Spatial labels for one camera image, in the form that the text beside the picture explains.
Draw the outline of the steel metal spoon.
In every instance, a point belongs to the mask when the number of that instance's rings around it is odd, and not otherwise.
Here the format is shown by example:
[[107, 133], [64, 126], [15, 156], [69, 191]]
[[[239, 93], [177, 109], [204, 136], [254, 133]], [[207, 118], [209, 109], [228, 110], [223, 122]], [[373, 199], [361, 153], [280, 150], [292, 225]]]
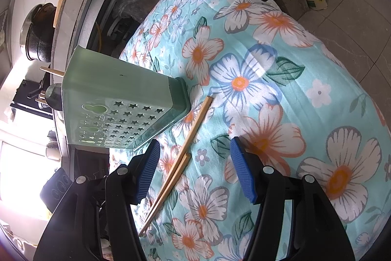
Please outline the steel metal spoon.
[[63, 111], [62, 85], [60, 83], [53, 83], [46, 89], [45, 101], [50, 108], [56, 111]]

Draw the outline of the mint green utensil holder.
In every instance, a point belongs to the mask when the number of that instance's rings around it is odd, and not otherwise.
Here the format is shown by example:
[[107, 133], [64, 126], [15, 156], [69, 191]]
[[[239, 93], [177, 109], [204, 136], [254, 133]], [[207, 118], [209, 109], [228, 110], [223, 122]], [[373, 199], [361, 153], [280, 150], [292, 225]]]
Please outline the mint green utensil holder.
[[137, 150], [191, 109], [182, 78], [78, 46], [62, 80], [70, 144]]

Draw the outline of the floral light blue quilt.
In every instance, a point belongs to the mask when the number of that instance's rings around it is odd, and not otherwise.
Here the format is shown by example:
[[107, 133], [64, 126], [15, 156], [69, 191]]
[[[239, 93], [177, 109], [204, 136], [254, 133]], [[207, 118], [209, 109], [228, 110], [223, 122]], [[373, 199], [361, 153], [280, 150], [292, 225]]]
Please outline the floral light blue quilt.
[[239, 137], [281, 174], [316, 178], [357, 260], [390, 218], [390, 130], [345, 66], [273, 1], [160, 0], [120, 59], [185, 80], [190, 112], [162, 133], [141, 228], [204, 99], [192, 159], [141, 238], [148, 260], [242, 260], [259, 208], [230, 155]]

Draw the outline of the large black cooking pot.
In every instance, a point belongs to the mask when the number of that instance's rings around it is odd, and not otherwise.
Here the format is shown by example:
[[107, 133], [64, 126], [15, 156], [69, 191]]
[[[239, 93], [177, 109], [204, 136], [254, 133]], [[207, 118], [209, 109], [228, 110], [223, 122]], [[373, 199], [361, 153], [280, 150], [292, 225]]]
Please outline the large black cooking pot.
[[24, 19], [20, 45], [28, 60], [51, 61], [55, 14], [56, 7], [52, 3], [38, 4]]

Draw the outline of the wooden chopstick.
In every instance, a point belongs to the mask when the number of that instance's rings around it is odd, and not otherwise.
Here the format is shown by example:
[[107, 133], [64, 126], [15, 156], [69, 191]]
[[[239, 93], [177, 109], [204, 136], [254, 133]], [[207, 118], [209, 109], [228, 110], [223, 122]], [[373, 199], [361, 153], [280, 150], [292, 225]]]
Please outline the wooden chopstick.
[[176, 168], [174, 175], [171, 177], [171, 179], [168, 181], [168, 185], [164, 188], [164, 191], [162, 192], [162, 195], [157, 199], [156, 205], [153, 206], [151, 213], [148, 215], [148, 218], [146, 219], [146, 222], [141, 228], [141, 231], [139, 232], [139, 236], [142, 237], [144, 232], [147, 230], [149, 225], [151, 224], [153, 218], [155, 218], [156, 214], [159, 212], [160, 208], [168, 198], [170, 192], [175, 188], [177, 182], [181, 178], [182, 172], [186, 168], [188, 162], [190, 161], [191, 155], [190, 153], [186, 153], [184, 157], [181, 159], [179, 166]]
[[48, 67], [41, 66], [40, 70], [45, 71], [49, 74], [61, 77], [61, 78], [63, 78], [63, 76], [65, 75], [64, 71], [60, 71], [60, 70], [56, 70], [56, 69], [52, 69], [52, 68], [48, 68]]
[[48, 103], [46, 102], [46, 98], [45, 98], [45, 91], [41, 91], [39, 94], [38, 94], [38, 97], [35, 99], [35, 101], [37, 103], [41, 103], [45, 106], [48, 106]]
[[182, 148], [180, 150], [180, 153], [178, 155], [178, 157], [176, 158], [176, 161], [174, 162], [173, 166], [171, 167], [171, 170], [169, 171], [169, 174], [168, 174], [168, 177], [166, 179], [166, 181], [164, 182], [164, 184], [162, 185], [162, 188], [161, 190], [159, 191], [157, 197], [156, 197], [156, 201], [154, 202], [154, 204], [152, 205], [151, 207], [151, 210], [153, 208], [153, 206], [156, 205], [156, 202], [157, 202], [157, 199], [162, 195], [162, 192], [164, 191], [164, 188], [168, 185], [168, 181], [171, 179], [171, 177], [174, 175], [174, 172], [176, 170], [176, 168], [179, 166], [179, 163], [181, 161], [181, 159], [184, 157], [184, 155], [186, 153], [189, 153], [188, 152], [188, 149], [190, 147], [190, 145], [192, 144], [198, 130], [199, 130], [199, 127], [201, 126], [202, 122], [204, 121], [205, 117], [206, 117], [206, 114], [211, 106], [213, 102], [213, 97], [211, 96], [206, 96], [204, 102], [202, 103], [201, 105], [201, 109], [199, 111], [199, 114], [197, 116], [197, 118], [195, 119], [193, 125], [192, 125], [192, 128], [190, 129], [190, 132], [189, 134], [187, 135], [185, 141], [184, 141], [184, 144], [182, 145]]

